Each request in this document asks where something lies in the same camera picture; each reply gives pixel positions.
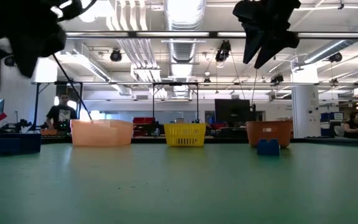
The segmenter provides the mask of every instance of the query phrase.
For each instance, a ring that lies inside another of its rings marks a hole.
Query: yellow basket
[[[164,124],[169,146],[204,146],[205,124]]]

